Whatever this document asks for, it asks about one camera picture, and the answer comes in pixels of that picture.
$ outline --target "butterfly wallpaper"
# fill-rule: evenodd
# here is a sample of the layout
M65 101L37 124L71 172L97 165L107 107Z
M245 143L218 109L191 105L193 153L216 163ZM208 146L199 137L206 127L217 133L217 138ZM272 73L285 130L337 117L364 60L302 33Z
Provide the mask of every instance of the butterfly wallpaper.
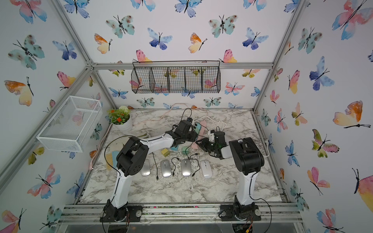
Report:
M282 9L291 14L298 2ZM258 121L308 232L371 231L372 18L372 1L311 1L261 89Z

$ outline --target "mesh basket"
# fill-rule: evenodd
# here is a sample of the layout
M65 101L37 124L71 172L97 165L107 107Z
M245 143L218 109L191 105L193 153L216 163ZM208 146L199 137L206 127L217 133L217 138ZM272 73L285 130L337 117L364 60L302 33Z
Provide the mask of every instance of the mesh basket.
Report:
M219 93L219 62L167 66L167 62L134 63L132 91L137 93Z
M37 139L48 149L83 152L101 115L99 100L69 96Z

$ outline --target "black cable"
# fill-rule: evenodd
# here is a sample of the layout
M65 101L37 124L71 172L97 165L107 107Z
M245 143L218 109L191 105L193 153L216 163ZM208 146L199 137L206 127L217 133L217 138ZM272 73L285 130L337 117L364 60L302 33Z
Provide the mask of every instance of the black cable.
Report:
M157 166L157 163L156 163L156 159L154 158L154 152L152 152L153 154L153 159L154 159L154 163L156 164L156 169L157 169L157 180L159 179L158 178L158 166Z

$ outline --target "butterfly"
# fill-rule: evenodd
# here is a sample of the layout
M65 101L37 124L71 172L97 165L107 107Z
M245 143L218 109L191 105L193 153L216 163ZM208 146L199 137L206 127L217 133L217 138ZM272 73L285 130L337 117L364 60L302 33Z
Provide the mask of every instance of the butterfly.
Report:
M233 105L232 103L228 103L228 107L229 108L243 108L243 106L237 106L237 105Z
M294 46L291 46L291 43L290 43L290 41L287 43L287 46L286 46L286 48L288 48L288 50L285 52L285 54L284 54L284 56L292 49L292 48L294 48Z
M193 99L195 92L184 90L184 93L181 93L182 96L189 96L189 98Z
M275 73L275 82L279 79L279 75L282 73L283 68L278 67Z
M121 97L122 99L127 99L127 97L125 96L125 94L127 94L128 93L128 91L120 91L120 90L115 90L115 89L113 89L113 88L110 88L109 87L109 89L113 92L112 93L112 96L113 97Z
M30 106L32 103L32 97L34 96L30 84L29 84L29 77L26 77L27 86L24 83L16 82L16 81L9 81L5 80L5 86L11 93L19 96L19 104L24 104L26 106Z
M90 3L90 0L65 0L68 4L64 5L65 9L69 13L74 13L79 14L83 16L83 18L88 18L90 15L88 12L86 12L85 7Z
M140 3L142 3L146 8L148 8L149 11L152 11L155 9L156 4L153 2L153 0L131 0L132 6L136 9L139 9Z
M193 33L190 36L190 41L192 42L193 45L189 46L188 49L190 53L195 53L201 49L203 43L205 43L207 39L205 39L204 41L201 41L201 39L197 36L197 34Z
M47 13L38 7L41 4L40 0L10 0L10 3L15 6L21 5L21 8L19 9L19 14L28 23L33 24L34 18L36 18L36 16L44 22L47 20Z
M288 129L288 126L283 122L283 119L285 119L285 116L282 118L282 109L280 109L277 112L277 116L275 116L275 123L277 123L277 131L280 133L281 128L283 130Z
M137 102L139 102L143 108L146 108L146 106L154 106L153 100L154 98L148 98L148 99L144 98L144 100L137 100Z
M295 180L293 180L293 185L290 187L290 194L292 196L294 196L295 199L297 200L297 206L298 206L299 210L301 210L301 211L304 211L305 209L310 210L310 208L307 205L307 202L301 196L301 194L303 194L303 193L301 193L300 189L299 189L299 192L298 192L298 185L295 182Z
M179 0L180 3L175 5L176 12L187 12L189 17L195 17L195 11L192 8L195 8L202 0Z
M56 210L54 209L54 205L51 205L48 209L48 214L47 214L47 223L42 223L44 224L43 227L47 227L46 229L43 230L42 233L54 233L56 231L56 225L55 221L58 221L62 215L62 210L60 208L57 208Z
M71 56L73 59L76 58L76 53L73 51L75 49L73 42L70 42L68 45L66 45L66 41L63 42L63 44L57 41L52 41L52 43L59 51L62 51L62 59L65 61L69 60L69 56Z
M312 131L314 133L314 139L315 139L315 141L312 140L312 144L313 144L312 150L318 151L317 156L319 158L321 158L321 157L327 158L326 151L327 152L335 152L335 153L337 153L339 151L338 146L336 146L334 144L331 144L331 143L326 143L326 142L330 141L330 140L326 140L327 135L326 135L324 141L322 141L320 133L315 129L313 129Z
M221 22L216 19L211 19L209 21L210 26L212 27L211 32L214 35L215 38L218 38L220 35L220 32L224 31L230 35L233 32L233 29L235 28L233 22L237 20L237 15L232 15L224 20L224 15L223 18L219 16Z
M361 100L350 103L347 106L345 113L346 114L336 112L334 114L333 122L336 125L346 126L344 127L345 129L354 127L354 126L356 127L364 126L364 127L370 128L370 125L359 124L359 121L361 119L361 114L363 113L363 102Z
M60 87L61 88L60 91L62 91L65 88L69 88L76 80L75 77L67 76L66 74L64 74L61 71L58 71L57 77L62 82L62 84L64 85L64 86Z
M356 180L357 180L354 194L356 192L359 192L365 204L368 206L370 211L373 212L373 202L372 202L373 176L368 176L364 179L359 180L359 170L356 169L356 171L354 170Z
M163 103L163 106L167 109L171 109L171 105L168 105L166 103ZM180 108L179 106L175 106L175 107L172 107L172 109L177 109L177 108Z
M209 99L204 99L203 102L205 102L205 105L209 108L211 107L211 105L215 105L215 106L219 106L220 104L220 100L222 99L221 97L218 97L218 98L210 98L211 100Z
M234 59L233 57L233 54L232 54L232 50L230 49L227 49L224 53L224 60L222 59L219 59L221 62L224 62L224 63L235 63L237 62L236 59Z
M260 11L267 5L267 0L244 0L244 7L247 9L254 2L257 3L257 10Z
M308 178L310 178L310 182L318 189L319 191L319 195L321 196L321 194L323 194L319 187L324 187L324 188L330 188L330 184L329 182L325 181L325 180L319 180L319 170L316 168L316 167L313 167L310 170L307 171L307 174L308 174Z
M276 100L280 97L280 94L277 94L275 96L275 90L272 91L272 94L269 96L269 98L271 99L271 102L274 102L275 105L276 105Z
M163 95L168 96L168 88L167 86L162 86L159 84L156 84L154 87L154 94L159 95L159 93L163 93Z
M275 149L273 148L273 142L272 142L272 134L269 135L269 138L268 138L268 147L269 147L269 150L272 152L272 153L276 153Z
M254 87L254 93L251 94L251 96L258 96L260 94L260 90L257 87Z
M323 86L332 86L332 85L334 85L334 81L324 75L324 74L330 72L330 71L327 71L327 68L324 71L324 65L325 65L325 59L324 59L324 56L322 56L320 58L319 63L316 66L317 71L311 71L310 72L310 79L311 80L315 80L315 82L313 83L313 89L315 91L320 90L320 83Z
M49 198L52 195L52 193L50 192L50 188L52 187L52 185L58 184L61 178L60 174L57 174L54 176L53 175L54 171L55 169L54 169L53 164L49 165L45 178L43 179L40 175L39 175L40 178L37 178L41 180L42 182L30 188L27 191L27 193L30 193L33 196L37 196L41 191L41 194L40 194L41 198L45 198L45 199Z
M295 125L299 126L299 123L307 124L307 120L304 117L302 117L301 114L303 113L301 112L301 107L298 102L297 106L295 107L295 112L291 112L291 116L295 118Z
M363 0L362 3L357 6L357 0L347 0L344 4L344 9L347 12L339 14L332 25L333 31L337 28L344 27L342 32L342 40L350 39L355 34L355 26L358 24L366 24L371 18L373 18L373 8L361 9L361 6L366 3L367 0Z
M336 233L336 232L343 232L341 231L341 229L343 228L335 228L334 225L335 225L335 210L332 208L331 210L329 209L326 209L325 210L325 213L326 215L319 211L316 215L317 215L317 220L319 220L322 224L324 224L326 228L325 232L324 233Z
M72 188L70 188L66 193L67 194L75 193L75 198L76 198L78 196L80 187L82 187L83 181L84 181L84 173L81 173L79 181L75 181L75 185Z
M5 210L1 214L1 216L3 217L3 221L6 223L12 223L12 224L0 230L0 233L17 233L18 229L21 229L21 217L25 211L23 211L23 208L22 208L21 214L17 218L16 216L14 216L14 214L12 214L12 212L10 212L9 210Z
M309 54L310 52L312 52L312 50L315 48L316 46L316 43L315 41L319 41L322 37L323 37L323 34L321 32L316 32L316 33L313 33L313 30L315 28L311 28L311 32L310 34L308 35L308 30L303 28L302 30L302 38L299 40L299 46L298 46L298 50L301 50L303 48L306 48L306 52L307 54Z
M21 61L21 65L24 67L35 70L36 64L34 60L37 61L36 57L44 58L44 51L39 45L35 44L35 37L33 35L28 35L25 38L25 42L23 43L24 47L18 40L17 42L19 45L14 45L20 47L23 50L14 49L8 53L8 57L15 61Z
M287 183L284 181L284 177L285 177L285 171L283 168L280 168L280 179L282 179L282 181L287 185Z
M242 74L243 77L249 76L249 78L253 78L255 73L258 73L260 69L244 69L244 73Z
M293 77L290 78L290 75L288 75L289 78L289 88L288 90L291 90L293 94L295 94L298 91L298 80L299 80L300 71L297 70L293 74Z
M36 162L36 156L44 154L44 151L44 147L36 148L28 157L28 165L34 164Z
M289 165L292 165L293 162L294 162L294 164L296 164L298 167L300 167L299 163L298 163L298 160L295 157L296 153L294 153L294 143L293 143L293 140L291 140L290 147L288 147L288 146L285 147L285 151L286 151L286 153L288 153L288 156L289 156L288 157L288 163L289 163Z
M233 93L233 95L238 95L239 94L239 91L238 90L242 90L242 88L245 87L245 85L239 85L239 86L236 86L237 83L235 82L234 85L232 85L230 82L227 82L227 85L225 86L225 88L227 88L224 93L227 95L229 93Z
M113 33L117 35L118 38L122 38L123 32L124 34L126 34L127 32L130 35L133 35L135 33L135 27L130 24L133 21L133 17L131 15L123 17L123 19L121 19L120 21L118 15L117 18L115 18L115 16L113 17L117 20L117 22L115 22L114 20L106 20L106 24L112 28Z
M149 44L153 47L157 47L157 45L159 44L159 48L162 49L162 50L165 50L167 49L167 45L165 45L165 43L169 43L171 40L172 40L172 36L169 35L169 36L166 36L166 37L161 37L161 34L158 33L155 33L152 29L148 28L148 32L149 32L149 36L151 38L153 38L152 41L149 42Z
M265 126L268 126L268 123L271 122L271 118L269 118L268 113L264 110L264 108L261 115L261 120L264 121Z
M293 3L289 3L289 4L286 4L285 5L285 12L290 12L292 11L292 13L294 12L294 9L295 7L297 6L299 0L292 0Z
M252 50L257 49L259 47L258 43L262 43L265 40L267 40L267 38L268 38L268 35L259 37L258 36L259 34L260 33L258 33L258 32L256 34L254 34L254 32L251 30L251 28L247 28L246 37L248 39L245 40L244 42L242 42L243 46L247 47L247 46L251 45Z
M110 39L109 43L102 38L99 34L94 34L94 40L99 44L100 46L97 47L97 50L100 51L102 54L107 53L107 51L110 51L110 45L112 44L112 39Z

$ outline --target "blue butterfly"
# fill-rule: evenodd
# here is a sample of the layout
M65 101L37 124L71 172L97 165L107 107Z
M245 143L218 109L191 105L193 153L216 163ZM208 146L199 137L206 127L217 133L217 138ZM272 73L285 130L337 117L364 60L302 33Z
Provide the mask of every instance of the blue butterfly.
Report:
M228 103L229 108L243 108L243 106L237 107L237 105L233 105L232 103Z
M66 45L66 41L63 42L63 44L57 42L57 41L52 41L52 43L57 47L59 51L62 51L62 59L65 61L69 60L69 55L71 58L75 59L76 58L76 53L73 52L75 49L74 44L70 42L68 45Z
M75 185L70 188L66 193L67 194L73 194L75 193L75 198L78 196L79 189L82 187L84 181L84 173L80 174L80 178L78 181L75 181Z
M286 153L288 153L288 156L289 156L288 163L290 165L292 165L293 162L294 162L294 164L296 164L298 167L300 167L299 163L298 163L298 160L295 157L296 154L294 153L294 143L293 143L293 140L291 140L290 148L288 146L285 147L285 151L286 151Z
M272 153L276 153L275 149L273 148L273 142L272 142L272 134L269 135L269 138L268 138L268 147L269 147L269 150L272 152Z
M88 18L90 16L88 12L83 10L88 5L88 3L90 3L90 0L65 0L65 2L68 3L64 5L67 12L69 13L74 13L74 11L76 11L76 13L79 12L79 14L83 16L84 18Z
M164 106L165 108L167 108L167 109L171 109L171 106L168 105L168 104L166 104L166 103L163 103L163 106ZM177 108L180 108L180 107L179 107L179 106L174 106L174 107L172 107L172 109L177 109Z
M260 94L260 90L257 87L254 87L254 93L251 94L251 96L258 96Z
M195 92L184 90L184 93L181 93L182 96L189 96L191 99L195 98Z
M313 83L313 89L315 91L318 91L320 89L320 83L323 86L332 86L334 85L334 81L325 76L324 74L330 72L330 71L324 71L324 65L325 65L325 59L324 56L320 58L319 63L317 64L317 71L311 71L310 72L310 79L315 80Z
M184 13L187 12L189 17L192 18L195 17L195 11L192 8L200 4L202 0L179 0L179 2L181 3L175 5L176 12L182 12L186 7Z
M219 98L210 98L211 100L209 99L204 99L203 102L205 102L205 105L209 108L211 107L211 105L215 105L215 106L219 106L220 104L220 100L222 99L221 97Z
M162 50L165 50L167 48L167 45L165 45L165 43L169 43L171 40L172 40L172 36L169 35L169 36L166 36L166 37L161 37L161 34L159 34L159 36L157 35L157 33L155 33L152 29L148 28L148 32L149 32L149 36L151 38L153 38L152 41L149 42L149 44L153 47L157 47L157 45L159 44L159 47L162 49Z
M285 10L284 10L285 12L290 12L290 11L294 10L295 7L297 6L298 2L299 2L299 0L292 0L292 1L293 1L293 3L289 3L289 4L285 5Z
M251 45L252 50L257 49L259 47L258 43L262 43L268 38L268 35L259 37L258 36L259 34L260 33L254 34L254 32L251 30L251 28L247 28L246 37L248 39L246 41L242 42L243 46L247 47L247 46Z
M137 100L137 102L139 102L140 103L140 105L143 107L143 108L146 108L146 106L154 106L154 98L148 98L148 99L146 99L145 100L145 98L144 98L144 100Z
M109 87L109 89L113 92L112 93L112 96L113 97L121 97L122 99L127 99L127 97L125 96L125 94L127 94L128 93L128 91L117 91L117 90L115 90L115 89L113 89L113 88L110 88Z

